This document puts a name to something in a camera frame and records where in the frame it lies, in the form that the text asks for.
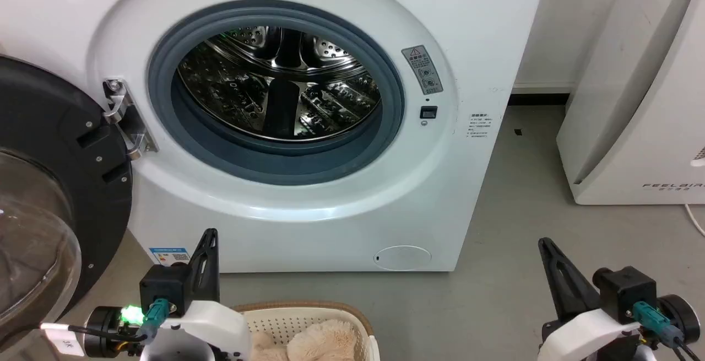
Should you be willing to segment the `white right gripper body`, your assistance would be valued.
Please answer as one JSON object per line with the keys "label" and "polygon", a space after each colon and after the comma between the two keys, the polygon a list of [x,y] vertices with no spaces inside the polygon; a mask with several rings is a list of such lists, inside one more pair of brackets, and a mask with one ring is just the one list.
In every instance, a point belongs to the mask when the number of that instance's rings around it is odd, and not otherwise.
{"label": "white right gripper body", "polygon": [[641,324],[633,319],[631,309],[624,317],[627,324],[612,318],[606,311],[595,309],[575,316],[556,331],[550,333],[537,354],[538,360],[581,360],[589,358],[623,332],[637,331]]}

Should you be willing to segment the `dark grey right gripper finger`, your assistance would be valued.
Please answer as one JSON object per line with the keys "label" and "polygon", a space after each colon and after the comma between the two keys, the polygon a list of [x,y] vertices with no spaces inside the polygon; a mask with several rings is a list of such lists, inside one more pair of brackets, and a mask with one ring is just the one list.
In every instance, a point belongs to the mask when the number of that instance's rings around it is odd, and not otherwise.
{"label": "dark grey right gripper finger", "polygon": [[601,307],[596,288],[550,238],[543,238],[543,265],[559,323]]}
{"label": "dark grey right gripper finger", "polygon": [[538,243],[539,253],[543,263],[544,273],[553,300],[554,308],[557,315],[557,286],[556,286],[556,261],[557,251],[556,244],[551,238],[540,238]]}

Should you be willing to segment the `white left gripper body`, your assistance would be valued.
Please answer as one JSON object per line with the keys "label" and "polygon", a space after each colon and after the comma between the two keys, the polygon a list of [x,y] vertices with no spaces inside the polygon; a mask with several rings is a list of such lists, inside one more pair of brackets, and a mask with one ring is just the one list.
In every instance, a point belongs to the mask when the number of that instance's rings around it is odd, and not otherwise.
{"label": "white left gripper body", "polygon": [[141,360],[250,360],[252,337],[243,314],[210,300],[194,300],[181,317],[151,332]]}

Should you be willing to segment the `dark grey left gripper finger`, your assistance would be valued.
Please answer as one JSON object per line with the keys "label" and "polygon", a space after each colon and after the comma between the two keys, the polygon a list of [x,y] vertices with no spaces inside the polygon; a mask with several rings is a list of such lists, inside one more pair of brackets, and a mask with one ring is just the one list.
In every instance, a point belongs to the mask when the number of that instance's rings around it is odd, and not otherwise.
{"label": "dark grey left gripper finger", "polygon": [[210,276],[211,289],[214,301],[221,300],[221,282],[220,282],[220,266],[219,266],[219,234],[218,230],[211,230],[211,256],[210,256]]}
{"label": "dark grey left gripper finger", "polygon": [[186,285],[186,309],[196,300],[215,301],[215,230],[206,229],[196,246]]}

